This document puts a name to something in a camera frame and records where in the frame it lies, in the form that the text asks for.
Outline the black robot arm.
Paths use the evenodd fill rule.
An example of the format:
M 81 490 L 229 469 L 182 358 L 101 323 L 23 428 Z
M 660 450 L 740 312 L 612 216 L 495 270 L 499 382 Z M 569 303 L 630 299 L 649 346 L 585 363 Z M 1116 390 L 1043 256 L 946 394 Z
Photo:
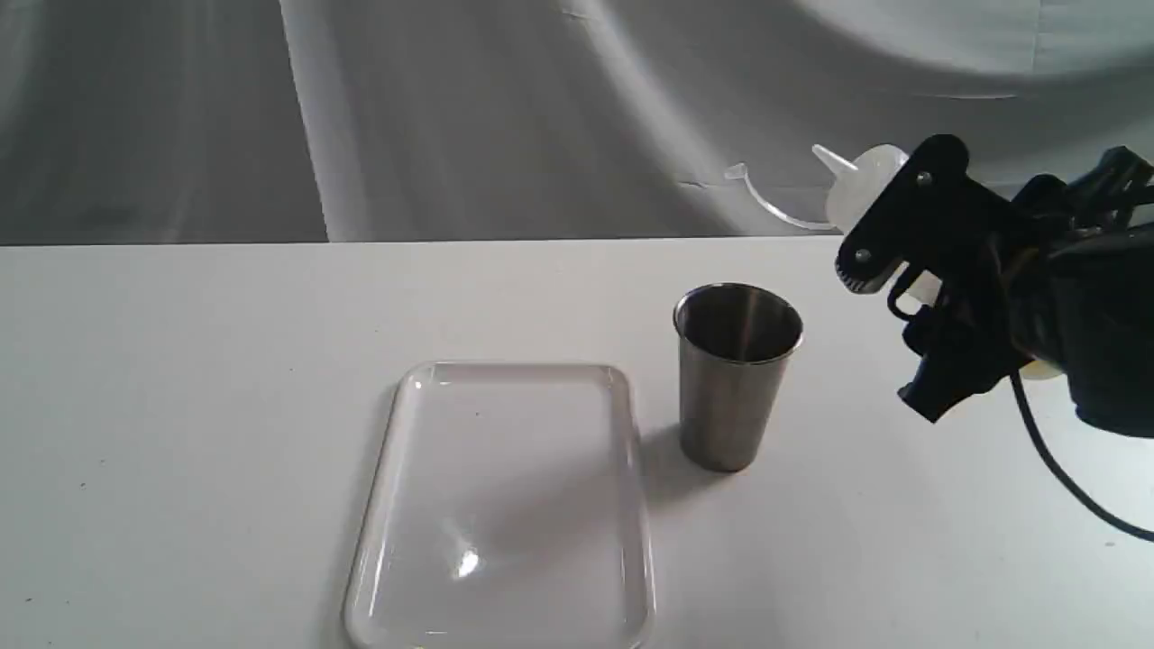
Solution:
M 929 422 L 1037 361 L 1067 378 L 1076 415 L 1151 438 L 1151 163 L 1112 147 L 1076 180 L 1031 178 L 1002 197 L 968 174 L 956 135 L 913 152 L 877 146 L 842 161 L 826 218 L 853 293 L 889 292 L 920 364 L 899 395 Z

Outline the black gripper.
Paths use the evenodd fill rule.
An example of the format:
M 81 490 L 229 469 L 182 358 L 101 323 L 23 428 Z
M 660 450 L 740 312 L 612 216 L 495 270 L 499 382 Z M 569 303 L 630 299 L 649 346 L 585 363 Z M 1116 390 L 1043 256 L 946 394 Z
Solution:
M 941 279 L 902 329 L 920 357 L 898 390 L 931 423 L 1041 359 L 1071 379 L 1151 379 L 1151 163 L 1109 149 L 1080 178 L 999 197 L 968 174 L 953 134 L 921 142 L 844 234 L 842 288 L 872 294 L 902 270 Z

